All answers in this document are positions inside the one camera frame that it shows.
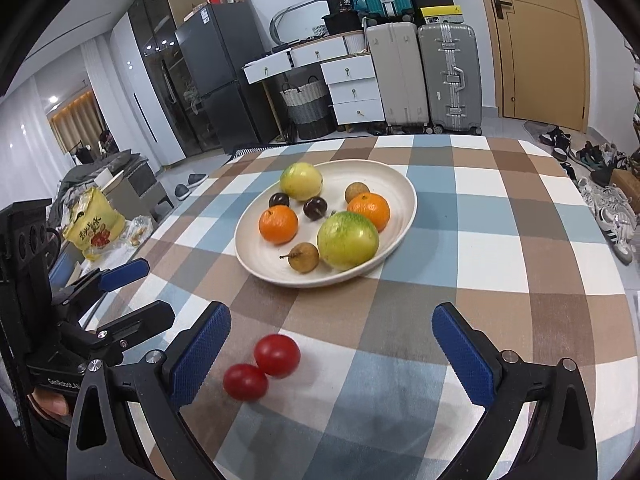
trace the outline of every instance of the beige curtain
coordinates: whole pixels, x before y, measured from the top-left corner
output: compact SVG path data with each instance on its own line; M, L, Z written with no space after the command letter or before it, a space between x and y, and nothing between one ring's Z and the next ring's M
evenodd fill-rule
M92 90L62 108L49 124L63 152L81 142L83 146L90 144L94 153L100 153L98 140L106 126Z

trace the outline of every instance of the drawer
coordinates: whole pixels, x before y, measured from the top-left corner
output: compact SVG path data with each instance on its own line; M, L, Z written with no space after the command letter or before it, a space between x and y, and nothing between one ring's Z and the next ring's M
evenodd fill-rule
M333 59L347 55L347 47L342 36L327 38L311 44L297 46L291 49L293 66L305 66L318 61Z
M329 85L329 92L334 104L380 99L378 80L375 77L333 83Z
M375 77L371 56L354 56L322 63L322 74L327 84Z
M255 83L267 79L272 75L281 74L287 70L291 70L291 60L289 59L288 50L271 54L248 63L244 67L244 73L249 83Z
M380 99L337 104L334 105L334 111L335 117L338 119L338 124L368 123L370 121L385 120L385 113L382 111L382 101Z

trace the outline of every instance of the wooden door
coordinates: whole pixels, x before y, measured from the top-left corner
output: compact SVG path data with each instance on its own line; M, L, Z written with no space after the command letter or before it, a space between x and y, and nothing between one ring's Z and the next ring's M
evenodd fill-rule
M502 72L497 85L502 95L497 97L498 102L502 98L503 116L583 130L588 52L580 0L491 0L491 4Z

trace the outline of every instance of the yellow plastic bag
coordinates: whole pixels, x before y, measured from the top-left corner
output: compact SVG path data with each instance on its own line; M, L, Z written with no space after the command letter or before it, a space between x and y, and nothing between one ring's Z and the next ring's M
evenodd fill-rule
M87 189L71 209L72 222L62 235L94 260L92 248L103 248L113 242L124 229L125 219L107 201L97 187Z

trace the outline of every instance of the orange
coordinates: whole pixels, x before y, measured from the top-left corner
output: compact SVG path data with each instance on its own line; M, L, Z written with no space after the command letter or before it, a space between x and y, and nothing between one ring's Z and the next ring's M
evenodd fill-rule
M258 229L268 242L285 244L298 232L298 216L285 205L275 205L260 215Z
M366 216L376 226L378 232L382 232L382 229L389 222L389 218L391 218L389 204L384 197L376 193L360 193L356 195L349 202L347 211Z

